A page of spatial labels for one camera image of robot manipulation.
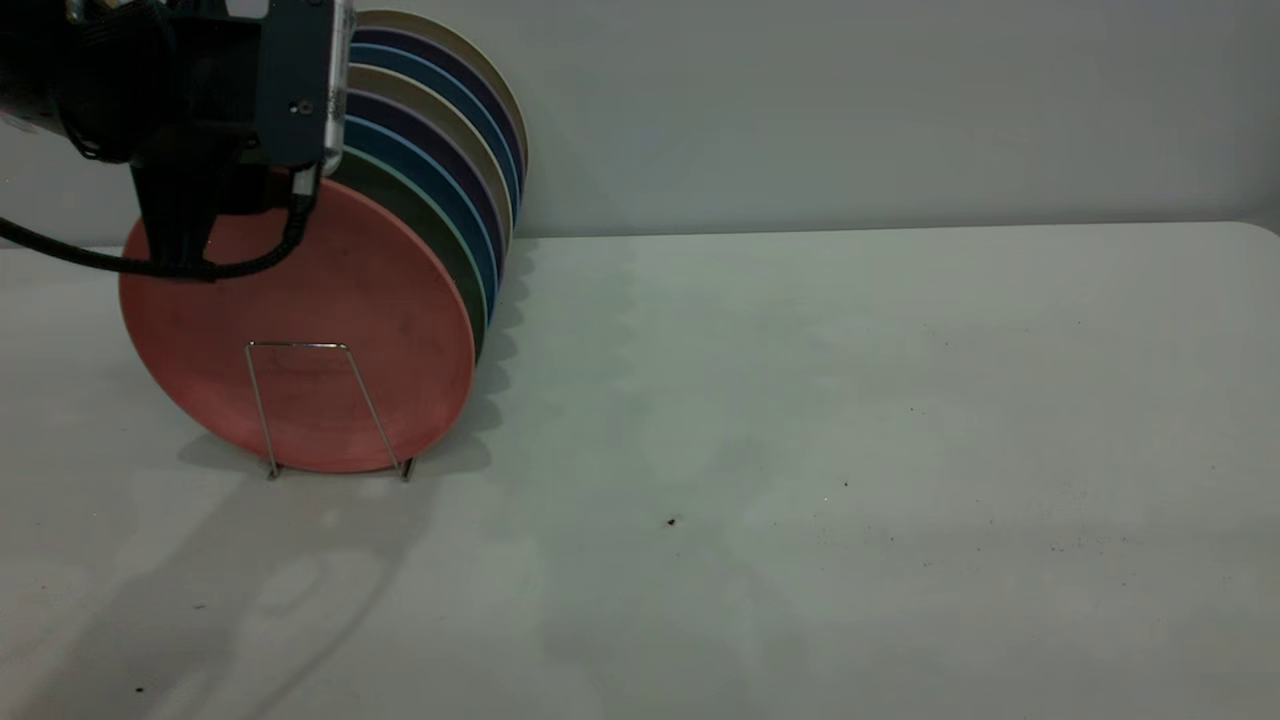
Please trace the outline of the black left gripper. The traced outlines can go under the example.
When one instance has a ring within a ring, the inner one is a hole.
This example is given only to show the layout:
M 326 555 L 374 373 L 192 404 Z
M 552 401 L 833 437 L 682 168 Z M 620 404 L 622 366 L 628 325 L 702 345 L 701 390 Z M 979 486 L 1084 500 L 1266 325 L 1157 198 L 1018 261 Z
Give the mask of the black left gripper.
M 288 204 L 301 169 L 301 9 L 64 5 L 60 132 L 128 169 L 160 279 L 207 279 L 216 217 Z

